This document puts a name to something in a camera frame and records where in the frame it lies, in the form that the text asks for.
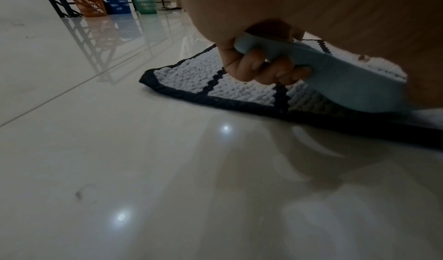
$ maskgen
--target bright light spot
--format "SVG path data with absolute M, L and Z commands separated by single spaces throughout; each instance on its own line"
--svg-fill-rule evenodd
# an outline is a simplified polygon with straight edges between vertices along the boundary
M 126 215 L 124 215 L 123 213 L 122 213 L 122 214 L 119 214 L 119 215 L 117 216 L 117 220 L 119 220 L 119 221 L 123 221 L 123 219 L 125 219 L 125 217 L 126 217 Z

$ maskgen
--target marble floor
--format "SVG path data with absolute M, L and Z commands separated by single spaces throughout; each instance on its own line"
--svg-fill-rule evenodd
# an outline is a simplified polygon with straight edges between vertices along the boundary
M 442 153 L 138 83 L 211 44 L 184 12 L 0 32 L 0 259 L 443 259 Z

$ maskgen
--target rug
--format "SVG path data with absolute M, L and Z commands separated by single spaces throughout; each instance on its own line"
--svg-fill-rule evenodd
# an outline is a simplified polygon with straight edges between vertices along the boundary
M 361 59 L 323 40 L 303 42 L 342 60 L 371 68 L 374 74 L 406 78 L 401 68 L 384 59 Z M 443 109 L 369 114 L 335 104 L 303 81 L 290 86 L 240 82 L 225 72 L 215 45 L 175 65 L 146 71 L 140 83 L 165 96 L 218 109 L 443 150 Z

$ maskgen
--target light blue plastic object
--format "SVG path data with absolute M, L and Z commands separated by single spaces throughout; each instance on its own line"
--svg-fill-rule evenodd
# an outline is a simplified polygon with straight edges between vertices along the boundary
M 235 39 L 234 47 L 243 54 L 257 47 L 265 51 L 268 60 L 286 55 L 297 65 L 309 66 L 313 74 L 304 81 L 341 106 L 368 113 L 412 110 L 403 99 L 405 82 L 350 64 L 306 44 L 244 33 Z

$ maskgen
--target tile grout line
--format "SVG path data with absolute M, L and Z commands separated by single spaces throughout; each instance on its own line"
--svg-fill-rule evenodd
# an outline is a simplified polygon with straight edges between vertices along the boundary
M 30 112 L 36 110 L 37 108 L 39 108 L 39 107 L 41 107 L 41 106 L 47 104 L 48 102 L 53 101 L 54 99 L 56 99 L 56 98 L 58 98 L 58 97 L 60 97 L 60 96 L 62 96 L 62 95 L 64 95 L 64 94 L 66 94 L 67 92 L 70 92 L 70 91 L 74 90 L 75 88 L 77 88 L 77 87 L 83 85 L 84 83 L 86 83 L 86 82 L 88 82 L 88 81 L 91 81 L 91 80 L 94 79 L 95 77 L 100 76 L 100 75 L 102 75 L 103 73 L 106 73 L 107 71 L 109 71 L 109 70 L 113 69 L 114 67 L 116 67 L 116 66 L 122 64 L 123 62 L 128 61 L 128 60 L 132 59 L 133 57 L 138 56 L 139 54 L 143 53 L 144 51 L 146 51 L 146 49 L 143 50 L 143 51 L 141 51 L 141 52 L 138 53 L 138 54 L 133 55 L 132 57 L 129 57 L 129 58 L 125 59 L 125 60 L 122 60 L 122 61 L 119 62 L 118 64 L 116 64 L 116 65 L 114 65 L 114 66 L 112 66 L 112 67 L 106 69 L 106 70 L 103 71 L 102 73 L 99 73 L 99 74 L 97 74 L 97 75 L 92 76 L 91 78 L 89 78 L 89 79 L 87 79 L 87 80 L 81 82 L 80 84 L 75 85 L 74 87 L 68 89 L 67 91 L 64 91 L 64 92 L 62 92 L 62 93 L 60 93 L 60 94 L 54 96 L 53 98 L 48 99 L 47 101 L 45 101 L 45 102 L 43 102 L 43 103 L 41 103 L 41 104 L 35 106 L 34 108 L 32 108 L 32 109 L 30 109 L 30 110 L 28 110 L 28 111 L 26 111 L 26 112 L 23 112 L 22 114 L 20 114 L 20 115 L 14 117 L 14 118 L 12 118 L 12 119 L 10 119 L 10 120 L 7 120 L 7 121 L 4 122 L 3 124 L 0 124 L 0 128 L 2 128 L 3 126 L 6 126 L 7 124 L 9 124 L 9 123 L 11 123 L 11 122 L 17 120 L 18 118 L 20 118 L 20 117 L 22 117 L 22 116 L 25 116 L 26 114 L 28 114 L 28 113 L 30 113 Z

